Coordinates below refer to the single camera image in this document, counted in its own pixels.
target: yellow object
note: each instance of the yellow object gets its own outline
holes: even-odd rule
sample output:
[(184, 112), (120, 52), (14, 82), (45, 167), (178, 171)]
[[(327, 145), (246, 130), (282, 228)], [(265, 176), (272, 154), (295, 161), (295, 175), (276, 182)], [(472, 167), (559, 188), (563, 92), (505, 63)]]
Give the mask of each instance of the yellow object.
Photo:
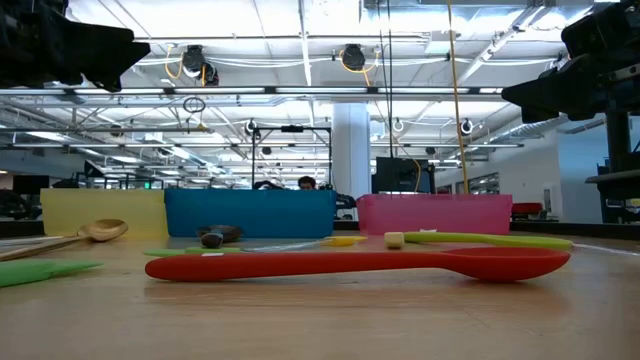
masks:
[(387, 249), (402, 249), (404, 246), (404, 233), (386, 233), (384, 234), (384, 243), (387, 245)]
[(329, 236), (322, 245), (325, 246), (352, 246), (360, 241), (366, 240), (365, 236)]
[(380, 56), (378, 53), (376, 53), (376, 61), (369, 66), (368, 69), (362, 69), (362, 70), (351, 70), (348, 67), (346, 67), (346, 65), (344, 64), (344, 62), (342, 61), (342, 55), (344, 54), (344, 50), (341, 50), (340, 53), (338, 54), (338, 57), (340, 58), (340, 64), (342, 64), (342, 67), (347, 70), (348, 72), (352, 72), (352, 73), (356, 73), (356, 74), (364, 74), (364, 80), (367, 82), (367, 86), (371, 86), (371, 83), (369, 83), (369, 77), (367, 76), (367, 73), (369, 71), (371, 71), (371, 69), (373, 69), (377, 63), (378, 63), (378, 56)]
[[(171, 50), (173, 49), (173, 46), (169, 45), (169, 50), (167, 51), (167, 60), (169, 59), (169, 55), (171, 55)], [(164, 64), (164, 71), (167, 72), (167, 75), (169, 75), (170, 78), (172, 79), (177, 79), (180, 77), (180, 75), (182, 75), (182, 60), (184, 59), (184, 53), (180, 54), (180, 64), (178, 64), (178, 75), (173, 75), (171, 73), (171, 71), (169, 70), (169, 63), (165, 63)]]
[(458, 100), (458, 74), (456, 72), (456, 46), (454, 44), (455, 32), (453, 30), (453, 10), (451, 0), (447, 0), (449, 12), (449, 51), (451, 53), (451, 72), (453, 75), (453, 100), (456, 109), (456, 129), (458, 135), (458, 146), (460, 147), (460, 165), (462, 166), (462, 181), (464, 183), (464, 193), (469, 194), (469, 177), (467, 176), (467, 162), (464, 152), (466, 151), (462, 140), (462, 129), (460, 128), (460, 102)]
[(129, 225), (127, 239), (168, 239), (162, 190), (42, 189), (42, 220), (49, 236), (75, 235), (100, 219)]
[(495, 246), (523, 246), (539, 247), (555, 250), (570, 250), (573, 242), (564, 239), (538, 237), (538, 236), (503, 236), (484, 234), (458, 234), (439, 232), (409, 232), (404, 233), (404, 241), (411, 243), (421, 242), (461, 242), (461, 243), (486, 243)]

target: fluorescent light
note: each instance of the fluorescent light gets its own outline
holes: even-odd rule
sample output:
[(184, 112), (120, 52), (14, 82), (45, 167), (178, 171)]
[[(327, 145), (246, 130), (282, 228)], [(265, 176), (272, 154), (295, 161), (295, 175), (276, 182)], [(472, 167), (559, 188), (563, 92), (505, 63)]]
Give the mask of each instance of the fluorescent light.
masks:
[[(251, 144), (249, 143), (244, 143), (244, 144), (236, 144), (238, 147), (241, 148), (251, 148)], [(326, 147), (325, 144), (315, 144), (315, 143), (268, 143), (268, 142), (262, 142), (260, 143), (260, 145), (256, 145), (256, 147), (274, 147), (274, 148), (279, 148), (279, 147)]]
[(100, 154), (99, 152), (97, 152), (97, 151), (93, 151), (93, 150), (91, 150), (91, 149), (83, 149), (83, 148), (80, 148), (80, 149), (78, 149), (78, 150), (82, 151), (82, 152), (83, 152), (83, 153), (85, 153), (85, 154), (89, 154), (89, 155), (93, 155), (93, 156), (104, 156), (104, 155)]
[(131, 157), (131, 156), (111, 156), (111, 158), (116, 161), (130, 163), (130, 164), (142, 162), (142, 160)]
[(61, 135), (61, 134), (58, 134), (58, 133), (45, 132), (45, 131), (31, 131), (31, 132), (28, 132), (27, 134), (29, 134), (31, 136), (37, 136), (39, 138), (51, 140), (51, 141), (67, 141), (67, 140), (69, 140), (64, 135)]
[(502, 93), (502, 88), (481, 88), (480, 94), (500, 94)]
[(114, 148), (114, 147), (119, 147), (120, 145), (118, 144), (69, 144), (69, 147), (75, 147), (75, 148)]
[(173, 154), (177, 157), (183, 158), (185, 160), (189, 159), (191, 157), (191, 154), (189, 154), (186, 150), (183, 150), (179, 147), (175, 147), (173, 149), (171, 149), (171, 152), (173, 152)]
[(62, 148), (62, 144), (13, 144), (13, 147), (21, 148)]
[(175, 88), (174, 91), (176, 94), (264, 94), (261, 87)]
[(473, 147), (475, 148), (486, 148), (486, 149), (498, 149), (498, 148), (517, 148), (517, 147), (524, 147), (523, 144), (478, 144), (478, 145), (473, 145)]
[(278, 94), (365, 94), (365, 87), (277, 87)]
[[(0, 95), (32, 95), (33, 90), (36, 89), (0, 89)], [(61, 89), (37, 89), (39, 94), (42, 95), (64, 95), (64, 90)]]
[(159, 95), (164, 94), (164, 89), (122, 89), (117, 93), (110, 93), (104, 89), (73, 89), (77, 95)]
[(171, 148), (174, 144), (124, 144), (124, 147), (137, 147), (137, 148)]
[[(398, 94), (453, 94), (453, 88), (439, 88), (439, 87), (433, 87), (433, 88), (422, 88), (422, 87), (394, 87), (392, 90), (391, 88), (379, 88), (378, 92), (381, 93), (388, 93), (390, 91), (393, 91), (394, 93), (398, 93)], [(469, 88), (458, 88), (458, 94), (466, 94), (469, 92)]]
[(295, 164), (295, 163), (329, 163), (329, 160), (324, 159), (256, 159), (256, 163), (281, 163), (281, 164)]

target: black monitor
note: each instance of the black monitor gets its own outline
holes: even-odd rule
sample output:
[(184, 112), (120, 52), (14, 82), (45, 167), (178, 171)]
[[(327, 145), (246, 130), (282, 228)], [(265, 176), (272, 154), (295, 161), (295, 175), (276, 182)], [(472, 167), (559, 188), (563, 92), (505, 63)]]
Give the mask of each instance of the black monitor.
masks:
[[(428, 161), (418, 160), (421, 173), (418, 192), (435, 194), (434, 168)], [(376, 174), (372, 177), (372, 192), (415, 192), (418, 167), (412, 159), (376, 158)]]
[(13, 175), (13, 192), (20, 195), (40, 195), (40, 189), (49, 187), (47, 175)]

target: security camera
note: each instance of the security camera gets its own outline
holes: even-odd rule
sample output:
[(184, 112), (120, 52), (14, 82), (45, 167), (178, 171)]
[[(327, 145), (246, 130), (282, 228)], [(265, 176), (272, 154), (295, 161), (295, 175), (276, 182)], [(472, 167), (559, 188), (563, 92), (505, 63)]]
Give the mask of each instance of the security camera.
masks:
[(473, 123), (469, 119), (465, 119), (465, 121), (460, 124), (460, 132), (462, 132), (462, 136), (469, 136), (473, 131)]

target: red plastic spoon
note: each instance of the red plastic spoon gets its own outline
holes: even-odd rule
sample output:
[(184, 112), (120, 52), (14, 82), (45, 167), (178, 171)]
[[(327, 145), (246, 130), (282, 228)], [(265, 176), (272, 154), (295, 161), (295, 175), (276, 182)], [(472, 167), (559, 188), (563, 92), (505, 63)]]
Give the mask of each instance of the red plastic spoon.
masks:
[(444, 252), (213, 253), (156, 259), (147, 264), (145, 271), (157, 279), (208, 282), (350, 271), (442, 268), (484, 281), (511, 282), (548, 274), (564, 265), (569, 257), (569, 253), (563, 251), (522, 247)]

